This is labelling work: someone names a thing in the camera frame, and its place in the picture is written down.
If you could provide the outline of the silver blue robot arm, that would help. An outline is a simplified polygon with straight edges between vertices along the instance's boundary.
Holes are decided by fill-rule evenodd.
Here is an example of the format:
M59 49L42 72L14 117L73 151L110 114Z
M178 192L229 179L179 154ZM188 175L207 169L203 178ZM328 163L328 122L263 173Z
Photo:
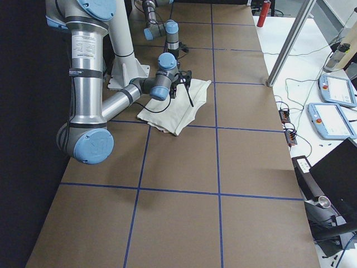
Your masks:
M146 19L146 28L143 30L146 40L152 41L158 37L165 37L167 52L175 59L179 57L179 26L174 20L166 22L158 20L157 7L173 4L173 1L142 1L142 9Z
M179 84L189 88L191 71L180 69L179 26L158 22L156 8L164 1L143 1L146 39L166 38L167 51L158 57L150 78L149 66L135 57L123 1L47 1L47 24L71 34L71 106L57 134L61 151L78 162L103 162L114 147L107 123L143 94L170 101Z

